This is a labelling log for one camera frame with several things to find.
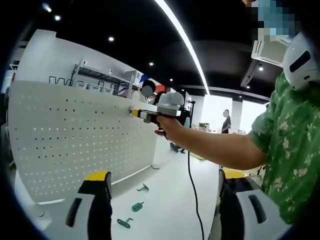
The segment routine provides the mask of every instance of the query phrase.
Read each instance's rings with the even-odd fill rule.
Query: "ceiling light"
[[[183,29],[183,27],[181,26],[179,20],[177,19],[177,17],[175,16],[175,14],[172,12],[172,10],[170,9],[170,7],[166,4],[166,2],[164,0],[154,0],[156,2],[156,4],[159,5],[159,7],[164,11],[164,13],[167,15],[167,17],[170,19],[170,21],[172,22],[172,24],[174,25],[175,29],[178,31],[179,35],[181,36],[182,40],[184,41],[184,44],[186,45],[186,47],[188,48],[190,55],[195,63],[196,68],[199,71],[200,77],[202,79],[204,88],[206,90],[206,93],[208,95],[210,95],[209,92],[209,88],[208,88],[208,84],[206,81],[206,77],[204,74],[204,71],[201,68],[199,59],[197,58],[196,52],[194,50],[194,48],[192,47],[192,44],[185,32],[185,30]]]
[[[54,16],[54,20],[60,21],[60,20],[61,20],[61,17],[60,17],[59,15],[55,15],[55,16]]]
[[[49,5],[48,5],[48,4],[43,3],[43,4],[42,4],[42,7],[43,7],[43,9],[45,9],[47,12],[49,12],[49,13],[51,13],[51,12],[52,12],[52,9],[49,7]]]

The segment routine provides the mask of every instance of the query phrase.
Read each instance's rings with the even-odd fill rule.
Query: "white table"
[[[115,193],[111,202],[112,239],[201,239],[196,200],[188,174],[188,155],[175,153],[169,148],[169,142],[165,138],[158,138],[155,163],[159,163],[161,169],[148,168],[112,186]],[[197,191],[204,238],[208,239],[215,214],[219,166],[191,156],[190,168]],[[137,191],[142,183],[150,188],[149,192]],[[131,207],[142,202],[143,208],[133,212]],[[128,218],[133,219],[129,222],[130,229],[117,223],[117,219],[125,221]]]

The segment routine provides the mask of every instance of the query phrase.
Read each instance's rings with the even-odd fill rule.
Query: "shelf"
[[[94,69],[89,66],[80,66],[78,75],[94,78],[103,82],[108,82],[112,84],[119,84],[123,87],[128,88],[130,85],[130,81],[119,76],[115,76],[109,73],[101,72],[100,70]],[[133,90],[138,90],[139,87],[136,84],[132,85]]]

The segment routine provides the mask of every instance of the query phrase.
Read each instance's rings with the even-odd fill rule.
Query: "metal shelving unit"
[[[112,75],[106,72],[102,72],[101,70],[95,69],[93,67],[85,66],[81,63],[76,64],[74,66],[74,70],[72,71],[72,80],[74,80],[74,75],[80,75],[92,79],[96,79],[102,82],[110,83],[115,85],[115,89],[113,91],[114,95],[118,95],[119,87],[128,88],[128,93],[130,93],[132,90],[138,90],[138,85],[134,84],[133,81],[129,81],[127,79],[124,79],[122,77]]]

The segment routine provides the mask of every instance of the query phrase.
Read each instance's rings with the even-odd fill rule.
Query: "led strip light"
[[[172,24],[174,25],[175,29],[178,31],[178,33],[180,34],[182,40],[184,41],[184,44],[186,45],[186,47],[188,48],[191,57],[196,65],[196,68],[199,71],[200,77],[202,79],[204,88],[206,90],[206,93],[208,95],[210,95],[209,92],[209,88],[208,88],[208,84],[206,81],[206,77],[205,74],[201,68],[200,62],[198,60],[198,57],[196,55],[196,52],[194,50],[194,48],[192,47],[192,44],[185,32],[185,30],[183,29],[183,27],[181,26],[179,20],[177,19],[177,17],[175,16],[175,14],[172,12],[172,10],[170,9],[170,7],[167,5],[167,3],[164,0],[154,0],[156,2],[156,4],[159,5],[159,7],[164,11],[164,13],[167,15],[167,17],[170,19],[170,21],[172,22]]]

